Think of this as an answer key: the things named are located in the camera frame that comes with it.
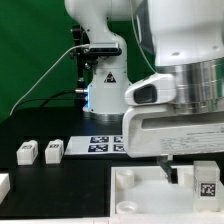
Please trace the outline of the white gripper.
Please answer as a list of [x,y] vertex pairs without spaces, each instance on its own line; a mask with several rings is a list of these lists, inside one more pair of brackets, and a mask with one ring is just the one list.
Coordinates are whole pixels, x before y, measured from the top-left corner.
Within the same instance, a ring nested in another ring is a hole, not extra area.
[[224,112],[177,115],[171,105],[130,107],[122,134],[130,157],[160,156],[157,164],[177,184],[177,169],[167,156],[224,152]]

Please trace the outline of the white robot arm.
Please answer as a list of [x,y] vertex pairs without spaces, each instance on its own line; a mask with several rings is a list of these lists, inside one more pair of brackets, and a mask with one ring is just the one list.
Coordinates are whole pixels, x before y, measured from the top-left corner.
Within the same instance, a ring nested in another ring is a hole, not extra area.
[[[173,155],[224,151],[224,0],[65,0],[86,32],[93,69],[84,113],[122,118],[131,157],[154,157],[170,182]],[[127,45],[108,28],[129,19],[138,44],[155,56],[153,75],[127,78]]]

